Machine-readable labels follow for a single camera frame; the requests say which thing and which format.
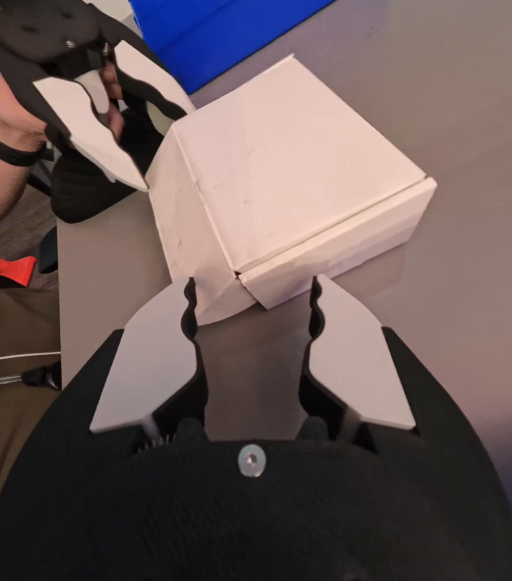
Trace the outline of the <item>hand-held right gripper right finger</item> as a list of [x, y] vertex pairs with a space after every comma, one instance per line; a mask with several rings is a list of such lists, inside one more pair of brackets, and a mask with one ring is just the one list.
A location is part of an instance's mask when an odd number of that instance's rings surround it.
[[311, 284], [308, 331], [299, 402], [310, 418], [325, 423], [328, 439], [354, 440], [364, 425], [414, 431], [382, 324], [324, 274]]

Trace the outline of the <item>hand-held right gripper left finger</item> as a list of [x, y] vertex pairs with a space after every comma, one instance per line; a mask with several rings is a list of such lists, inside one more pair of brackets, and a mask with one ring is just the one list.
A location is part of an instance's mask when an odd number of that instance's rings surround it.
[[176, 435], [182, 424], [205, 434], [208, 385], [194, 278], [171, 283], [123, 328], [90, 423], [92, 433], [128, 427], [145, 435]]

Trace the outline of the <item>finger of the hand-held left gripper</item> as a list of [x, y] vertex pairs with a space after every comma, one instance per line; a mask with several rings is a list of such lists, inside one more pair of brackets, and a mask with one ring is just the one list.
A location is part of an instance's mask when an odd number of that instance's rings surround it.
[[166, 135], [175, 121], [195, 111], [178, 81], [125, 40], [114, 48], [114, 65], [123, 101], [130, 110], [148, 118], [158, 134]]
[[80, 75], [71, 80], [46, 77], [33, 84], [62, 122], [68, 140], [78, 152], [111, 182], [148, 190], [137, 164], [107, 127], [110, 101], [100, 75]]

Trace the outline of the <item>white cardboard mailer box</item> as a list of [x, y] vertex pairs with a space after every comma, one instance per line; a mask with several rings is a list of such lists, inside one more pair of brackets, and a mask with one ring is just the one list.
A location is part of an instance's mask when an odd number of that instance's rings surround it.
[[174, 122], [146, 178], [200, 325], [405, 243], [437, 186], [292, 54]]

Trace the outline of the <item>person's left hand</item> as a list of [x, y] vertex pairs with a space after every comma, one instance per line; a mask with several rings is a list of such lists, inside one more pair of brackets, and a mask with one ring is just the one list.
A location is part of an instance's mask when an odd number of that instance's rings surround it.
[[46, 123], [26, 111], [0, 76], [0, 142], [34, 151], [46, 141]]

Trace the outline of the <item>black mat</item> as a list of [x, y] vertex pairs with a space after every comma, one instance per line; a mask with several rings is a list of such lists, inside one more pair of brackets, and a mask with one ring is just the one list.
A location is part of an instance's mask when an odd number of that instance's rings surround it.
[[[121, 114], [119, 145], [146, 174], [164, 136], [146, 114], [129, 107]], [[64, 149], [54, 164], [50, 186], [35, 177], [29, 178], [28, 185], [47, 195], [55, 216], [68, 224], [84, 222], [136, 191], [120, 181], [111, 182], [93, 162], [71, 148]]]

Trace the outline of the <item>blue plastic bin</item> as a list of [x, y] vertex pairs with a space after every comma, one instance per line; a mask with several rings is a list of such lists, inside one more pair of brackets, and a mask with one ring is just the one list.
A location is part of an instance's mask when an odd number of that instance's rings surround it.
[[143, 39], [192, 94], [332, 1], [130, 1]]

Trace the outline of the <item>black wristband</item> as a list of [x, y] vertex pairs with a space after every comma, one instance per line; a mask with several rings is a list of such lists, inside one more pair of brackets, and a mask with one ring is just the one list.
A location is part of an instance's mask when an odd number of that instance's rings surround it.
[[40, 149], [32, 152], [19, 150], [0, 142], [0, 160], [14, 167], [33, 167], [40, 161], [53, 161], [54, 155], [48, 148], [47, 143], [43, 143]]

